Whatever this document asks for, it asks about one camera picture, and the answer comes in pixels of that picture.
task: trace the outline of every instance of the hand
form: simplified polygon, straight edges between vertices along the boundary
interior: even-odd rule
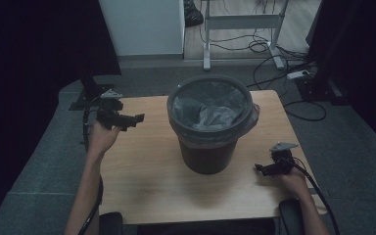
[[[299,199],[310,196],[305,175],[295,167],[288,174],[281,174],[276,177],[280,179],[289,191],[296,194]]]
[[[115,144],[120,131],[119,126],[109,130],[96,120],[90,130],[87,156],[94,156],[102,160],[105,153]]]

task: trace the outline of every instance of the metal stand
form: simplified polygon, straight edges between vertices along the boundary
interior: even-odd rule
[[[211,53],[210,53],[210,30],[211,29],[245,29],[245,28],[274,28],[274,35],[271,42],[267,42],[273,61],[280,70],[284,69],[284,65],[279,57],[279,50],[276,48],[279,38],[280,29],[285,18],[286,8],[289,0],[285,0],[279,15],[246,15],[246,16],[211,16],[210,0],[207,1],[205,27],[206,42],[204,43],[204,70],[211,69]]]

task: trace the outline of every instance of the trash can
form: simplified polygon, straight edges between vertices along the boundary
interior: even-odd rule
[[[167,98],[169,123],[186,165],[214,174],[230,163],[238,138],[258,122],[259,106],[232,77],[203,75],[179,84]]]

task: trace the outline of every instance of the black curtain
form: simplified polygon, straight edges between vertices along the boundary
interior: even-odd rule
[[[333,80],[376,132],[376,1],[323,0],[309,55],[318,88]]]
[[[0,204],[33,153],[61,88],[120,74],[97,0],[0,0]]]

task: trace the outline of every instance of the black controller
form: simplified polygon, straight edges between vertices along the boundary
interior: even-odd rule
[[[112,129],[112,126],[120,126],[121,131],[126,131],[127,127],[136,127],[138,122],[142,122],[145,115],[124,116],[118,111],[123,109],[123,103],[118,99],[121,95],[109,90],[100,96],[100,106],[97,111],[96,119],[106,128]]]
[[[267,175],[277,175],[277,174],[288,174],[293,165],[294,159],[292,156],[291,148],[295,148],[298,145],[288,144],[288,143],[277,143],[270,149],[271,158],[274,161],[274,164],[269,164],[263,166],[261,164],[255,164],[256,170],[260,171],[263,176]]]

